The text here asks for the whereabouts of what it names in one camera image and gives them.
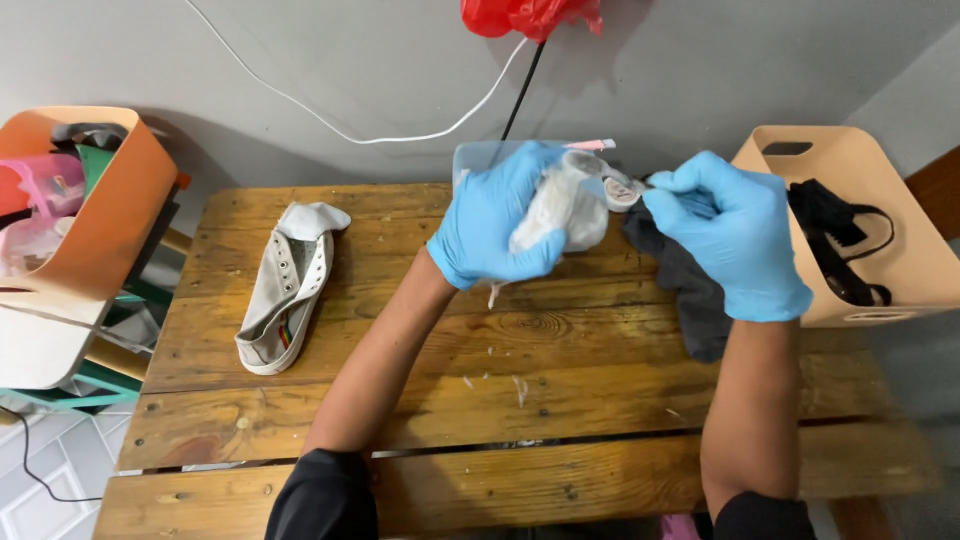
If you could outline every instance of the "hand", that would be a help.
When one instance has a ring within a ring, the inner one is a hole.
[[[453,187],[453,202],[440,229],[426,243],[451,285],[467,290],[480,278],[520,282],[545,276],[564,250],[566,231],[510,253],[510,234],[527,212],[543,170],[566,152],[527,142],[494,169],[467,173]]]
[[[741,171],[701,152],[676,172],[660,172],[643,194],[657,228],[677,240],[719,283],[730,317],[758,323],[790,321],[813,302],[793,262],[783,179]],[[704,219],[683,199],[712,195],[719,214]]]

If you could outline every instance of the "dark gray cloth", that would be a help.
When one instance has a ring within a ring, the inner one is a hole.
[[[657,286],[677,289],[677,313],[686,351],[706,363],[723,357],[733,324],[724,312],[723,288],[690,252],[657,229],[642,200],[624,216],[623,233],[637,251],[657,260]]]

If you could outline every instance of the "pink container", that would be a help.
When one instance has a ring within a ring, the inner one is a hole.
[[[73,156],[46,154],[0,160],[2,167],[19,175],[20,189],[30,195],[43,217],[73,215],[84,205],[84,167]]]

